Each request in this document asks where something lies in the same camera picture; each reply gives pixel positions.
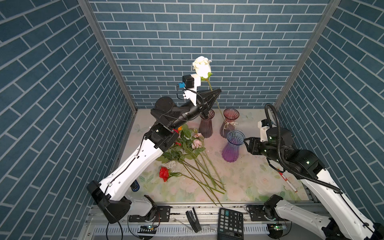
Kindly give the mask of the purple blue ribbed glass vase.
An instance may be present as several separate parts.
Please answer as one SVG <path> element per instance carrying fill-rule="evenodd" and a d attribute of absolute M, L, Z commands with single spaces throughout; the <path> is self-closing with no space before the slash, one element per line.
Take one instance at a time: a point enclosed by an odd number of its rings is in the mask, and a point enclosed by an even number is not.
<path fill-rule="evenodd" d="M 230 131 L 227 134 L 227 144 L 222 151 L 223 159 L 228 163 L 237 161 L 240 152 L 240 146 L 244 144 L 245 135 L 238 130 Z"/>

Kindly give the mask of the pink glass vase with twine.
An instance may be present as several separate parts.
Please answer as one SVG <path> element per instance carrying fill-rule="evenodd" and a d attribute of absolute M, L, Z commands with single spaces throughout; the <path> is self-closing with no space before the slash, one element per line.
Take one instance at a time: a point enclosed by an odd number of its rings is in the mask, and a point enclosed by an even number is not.
<path fill-rule="evenodd" d="M 235 130 L 240 113 L 236 109 L 225 109 L 223 116 L 224 121 L 219 132 L 223 138 L 227 138 L 228 133 Z"/>

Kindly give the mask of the white rose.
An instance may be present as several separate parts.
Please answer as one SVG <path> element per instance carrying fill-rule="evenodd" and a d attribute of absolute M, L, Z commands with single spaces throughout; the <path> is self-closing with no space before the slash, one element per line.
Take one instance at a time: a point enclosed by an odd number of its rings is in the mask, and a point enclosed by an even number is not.
<path fill-rule="evenodd" d="M 204 56 L 199 56 L 192 63 L 193 69 L 202 81 L 207 82 L 210 90 L 213 90 L 210 77 L 213 75 L 211 70 L 211 60 Z"/>

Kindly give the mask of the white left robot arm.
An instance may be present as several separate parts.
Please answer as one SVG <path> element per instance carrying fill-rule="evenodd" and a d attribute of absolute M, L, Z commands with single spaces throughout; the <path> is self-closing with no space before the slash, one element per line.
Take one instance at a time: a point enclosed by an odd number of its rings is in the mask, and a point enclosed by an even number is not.
<path fill-rule="evenodd" d="M 110 175 L 100 182 L 91 181 L 87 190 L 110 224 L 115 224 L 127 215 L 141 216 L 147 221 L 155 217 L 156 203 L 148 196 L 134 198 L 127 193 L 141 173 L 163 153 L 170 149 L 179 137 L 176 130 L 199 116 L 207 117 L 221 89 L 207 91 L 188 90 L 197 98 L 191 98 L 177 106 L 170 97 L 161 97 L 151 109 L 156 119 L 144 134 L 139 146 Z"/>

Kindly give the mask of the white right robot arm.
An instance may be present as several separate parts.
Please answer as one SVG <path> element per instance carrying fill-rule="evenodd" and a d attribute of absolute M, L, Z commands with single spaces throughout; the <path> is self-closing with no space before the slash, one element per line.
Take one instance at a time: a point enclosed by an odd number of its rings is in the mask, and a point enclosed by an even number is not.
<path fill-rule="evenodd" d="M 284 219 L 295 223 L 323 240 L 382 240 L 384 226 L 368 219 L 337 186 L 319 158 L 309 150 L 293 147 L 291 132 L 269 126 L 260 129 L 259 138 L 246 138 L 247 151 L 263 155 L 269 162 L 278 163 L 282 169 L 302 182 L 330 214 L 320 216 L 273 195 L 264 203 L 265 217 L 269 220 Z"/>

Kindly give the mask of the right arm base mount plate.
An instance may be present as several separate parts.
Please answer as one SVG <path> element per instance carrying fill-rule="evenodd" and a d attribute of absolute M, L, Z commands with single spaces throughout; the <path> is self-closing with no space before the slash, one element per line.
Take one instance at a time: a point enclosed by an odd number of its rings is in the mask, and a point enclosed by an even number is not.
<path fill-rule="evenodd" d="M 252 222 L 267 221 L 264 210 L 263 210 L 263 206 L 246 205 L 246 211 L 249 213 L 250 219 Z"/>

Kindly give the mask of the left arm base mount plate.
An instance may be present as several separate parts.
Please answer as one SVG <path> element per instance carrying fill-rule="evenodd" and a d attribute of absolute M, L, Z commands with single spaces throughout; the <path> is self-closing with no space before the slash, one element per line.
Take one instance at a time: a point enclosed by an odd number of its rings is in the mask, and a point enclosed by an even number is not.
<path fill-rule="evenodd" d="M 139 215 L 129 215 L 129 222 L 131 223 L 162 223 L 169 222 L 171 214 L 171 206 L 157 206 L 157 209 L 150 210 L 150 212 L 142 217 Z"/>

